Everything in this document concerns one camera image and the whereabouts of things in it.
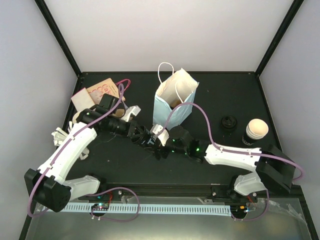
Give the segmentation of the white pink-edged napkin pack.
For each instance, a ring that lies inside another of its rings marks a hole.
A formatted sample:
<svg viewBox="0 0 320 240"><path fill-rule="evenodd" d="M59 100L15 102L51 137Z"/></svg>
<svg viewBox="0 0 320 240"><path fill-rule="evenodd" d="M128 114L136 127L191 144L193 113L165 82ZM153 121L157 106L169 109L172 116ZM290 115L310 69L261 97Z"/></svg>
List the white pink-edged napkin pack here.
<svg viewBox="0 0 320 240"><path fill-rule="evenodd" d="M71 101L77 112L89 109L95 105L86 88L81 89L71 97Z"/></svg>

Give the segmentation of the right paper cup stack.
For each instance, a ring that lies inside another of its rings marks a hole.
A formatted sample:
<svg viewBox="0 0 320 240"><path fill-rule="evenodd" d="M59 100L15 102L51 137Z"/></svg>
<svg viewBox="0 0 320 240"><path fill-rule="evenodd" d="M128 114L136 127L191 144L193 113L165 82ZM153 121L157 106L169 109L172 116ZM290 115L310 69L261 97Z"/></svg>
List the right paper cup stack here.
<svg viewBox="0 0 320 240"><path fill-rule="evenodd" d="M258 140L264 138L268 132L269 126L265 121L259 118L252 119L245 128L245 132L242 135L242 142L247 146L251 146Z"/></svg>

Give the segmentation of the black coffee lid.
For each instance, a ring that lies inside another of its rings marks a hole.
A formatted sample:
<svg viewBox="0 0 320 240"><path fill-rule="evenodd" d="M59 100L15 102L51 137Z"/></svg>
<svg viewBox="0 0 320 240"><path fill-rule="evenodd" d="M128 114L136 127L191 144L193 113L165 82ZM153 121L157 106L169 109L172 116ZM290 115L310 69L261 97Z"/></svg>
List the black coffee lid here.
<svg viewBox="0 0 320 240"><path fill-rule="evenodd" d="M238 121L232 115L224 116L220 121L220 126L223 130L227 132L232 132L237 128Z"/></svg>

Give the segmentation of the left paper cup stack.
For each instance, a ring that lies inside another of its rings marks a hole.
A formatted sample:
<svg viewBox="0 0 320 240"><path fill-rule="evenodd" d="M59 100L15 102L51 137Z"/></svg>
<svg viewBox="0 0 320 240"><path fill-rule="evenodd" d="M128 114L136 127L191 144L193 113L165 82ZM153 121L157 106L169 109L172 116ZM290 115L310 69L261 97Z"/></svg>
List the left paper cup stack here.
<svg viewBox="0 0 320 240"><path fill-rule="evenodd" d="M76 112L76 113L74 114L74 116L72 117L72 123L73 123L73 124L77 123L77 118L79 117L80 113L81 113L81 112L78 111L78 112Z"/></svg>

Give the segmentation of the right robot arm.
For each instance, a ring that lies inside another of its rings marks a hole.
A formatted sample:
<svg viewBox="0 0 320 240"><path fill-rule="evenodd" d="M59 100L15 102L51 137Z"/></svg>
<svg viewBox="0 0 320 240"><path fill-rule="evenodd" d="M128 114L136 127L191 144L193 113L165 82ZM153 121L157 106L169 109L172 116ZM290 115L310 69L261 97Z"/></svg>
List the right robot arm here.
<svg viewBox="0 0 320 240"><path fill-rule="evenodd" d="M269 145L266 150L214 146L208 141L194 139L180 125L166 130L155 124L150 133L155 140L159 158L176 153L200 163L207 162L210 165L224 165L248 171L248 174L234 176L230 183L231 191L241 196L266 190L279 195L289 194L291 191L296 168L292 165L293 161L274 145Z"/></svg>

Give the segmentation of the black right frame post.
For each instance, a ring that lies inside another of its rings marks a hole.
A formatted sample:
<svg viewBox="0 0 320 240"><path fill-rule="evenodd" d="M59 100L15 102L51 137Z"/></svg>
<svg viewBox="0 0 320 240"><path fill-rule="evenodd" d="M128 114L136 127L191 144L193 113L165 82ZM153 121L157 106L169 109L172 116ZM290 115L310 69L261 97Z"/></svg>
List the black right frame post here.
<svg viewBox="0 0 320 240"><path fill-rule="evenodd" d="M263 58L261 59L255 71L255 75L257 77L260 77L262 75L273 53L277 49L279 43L281 42L282 38L284 37L286 31L288 30L303 3L304 0L294 0L290 5L287 13L285 14L279 28L277 29L272 41L270 42L265 54L263 55Z"/></svg>

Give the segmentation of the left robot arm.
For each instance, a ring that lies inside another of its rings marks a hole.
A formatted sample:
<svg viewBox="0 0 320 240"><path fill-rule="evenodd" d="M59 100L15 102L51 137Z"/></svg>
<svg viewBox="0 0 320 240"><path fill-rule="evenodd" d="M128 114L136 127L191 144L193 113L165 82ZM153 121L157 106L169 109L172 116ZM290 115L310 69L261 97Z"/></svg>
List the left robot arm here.
<svg viewBox="0 0 320 240"><path fill-rule="evenodd" d="M66 177L85 148L97 137L92 125L110 115L121 102L119 99L112 108L91 123L75 123L52 156L38 169L30 168L25 173L24 180L29 193L27 213L30 217L38 216L32 211L33 202L46 207L44 212L60 212L71 200L100 195L98 189L101 181L96 177L86 175L69 181L66 181Z"/></svg>

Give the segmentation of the brown Cakes paper bag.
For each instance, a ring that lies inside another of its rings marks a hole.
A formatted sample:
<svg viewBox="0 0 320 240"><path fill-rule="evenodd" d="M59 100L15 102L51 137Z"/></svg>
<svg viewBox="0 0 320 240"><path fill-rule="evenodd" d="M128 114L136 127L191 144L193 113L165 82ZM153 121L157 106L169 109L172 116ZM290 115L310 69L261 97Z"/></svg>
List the brown Cakes paper bag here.
<svg viewBox="0 0 320 240"><path fill-rule="evenodd" d="M86 88L95 104L99 104L104 94L119 97L119 89L111 78L107 78L93 86Z"/></svg>

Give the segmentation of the light blue paper bag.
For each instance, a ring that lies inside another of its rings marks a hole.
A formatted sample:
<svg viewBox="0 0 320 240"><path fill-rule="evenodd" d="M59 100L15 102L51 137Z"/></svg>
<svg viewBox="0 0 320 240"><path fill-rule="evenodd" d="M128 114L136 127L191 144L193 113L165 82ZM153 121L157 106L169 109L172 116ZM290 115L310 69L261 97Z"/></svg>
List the light blue paper bag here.
<svg viewBox="0 0 320 240"><path fill-rule="evenodd" d="M197 82L183 68L175 71L169 62L162 62L159 66L169 65L171 75L162 80L160 69L157 70L160 82L154 96L152 123L161 125L170 130L180 125L191 113L196 91L199 86Z"/></svg>

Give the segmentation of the black frame post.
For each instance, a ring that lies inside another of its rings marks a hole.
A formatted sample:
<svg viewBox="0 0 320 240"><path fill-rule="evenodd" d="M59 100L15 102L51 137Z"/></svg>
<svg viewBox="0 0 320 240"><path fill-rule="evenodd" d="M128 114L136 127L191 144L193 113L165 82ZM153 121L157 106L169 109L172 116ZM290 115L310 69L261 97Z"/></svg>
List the black frame post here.
<svg viewBox="0 0 320 240"><path fill-rule="evenodd" d="M81 75L81 70L67 44L63 34L61 33L49 7L47 6L44 0L34 0L38 9L40 10L42 16L44 17L47 25L49 26L51 32L53 33L58 45L60 46L61 50L63 51L65 57L67 58L71 68L73 69L75 75L78 77Z"/></svg>
<svg viewBox="0 0 320 240"><path fill-rule="evenodd" d="M294 0L290 5L287 13L285 14L279 28L277 29L272 41L270 42L265 54L263 55L263 58L261 59L255 71L255 75L257 77L260 77L262 75L273 53L277 49L279 43L281 42L282 38L284 37L286 31L288 30L303 3L304 0Z"/></svg>

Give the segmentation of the paper cup stack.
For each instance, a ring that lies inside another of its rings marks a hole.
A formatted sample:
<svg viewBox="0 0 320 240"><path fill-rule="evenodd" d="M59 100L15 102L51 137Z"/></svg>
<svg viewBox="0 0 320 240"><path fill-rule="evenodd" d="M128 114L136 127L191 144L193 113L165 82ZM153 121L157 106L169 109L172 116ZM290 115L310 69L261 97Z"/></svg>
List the paper cup stack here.
<svg viewBox="0 0 320 240"><path fill-rule="evenodd" d="M268 132L269 126L265 121L259 118L252 119L245 128L245 132L242 135L242 142L247 146L251 146L258 140L264 138Z"/></svg>
<svg viewBox="0 0 320 240"><path fill-rule="evenodd" d="M78 112L76 112L76 113L74 114L74 116L72 117L72 123L73 123L73 124L77 123L77 118L79 117L80 113L81 113L81 112L78 111Z"/></svg>

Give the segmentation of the black left frame post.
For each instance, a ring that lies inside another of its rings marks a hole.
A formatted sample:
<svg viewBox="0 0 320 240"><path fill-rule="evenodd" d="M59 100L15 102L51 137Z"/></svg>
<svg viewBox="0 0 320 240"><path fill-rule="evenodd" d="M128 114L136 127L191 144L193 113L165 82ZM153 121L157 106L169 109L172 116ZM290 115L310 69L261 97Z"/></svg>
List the black left frame post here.
<svg viewBox="0 0 320 240"><path fill-rule="evenodd" d="M63 34L61 33L49 7L47 6L44 0L34 0L38 9L40 10L42 16L44 17L47 25L49 26L51 32L53 33L58 45L60 46L61 50L63 51L65 57L67 58L71 68L73 69L75 75L78 77L81 75L81 70L67 44Z"/></svg>

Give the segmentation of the brown pulp cup carrier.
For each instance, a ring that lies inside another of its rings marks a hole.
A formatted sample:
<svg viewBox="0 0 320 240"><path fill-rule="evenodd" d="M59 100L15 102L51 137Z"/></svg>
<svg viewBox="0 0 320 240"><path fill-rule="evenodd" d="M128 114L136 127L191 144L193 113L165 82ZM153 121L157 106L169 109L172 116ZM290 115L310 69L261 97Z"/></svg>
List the brown pulp cup carrier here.
<svg viewBox="0 0 320 240"><path fill-rule="evenodd" d="M172 108L175 108L177 105L179 105L179 104L181 104L182 102L179 100L179 99L177 99L177 100L175 100L170 106L172 107Z"/></svg>

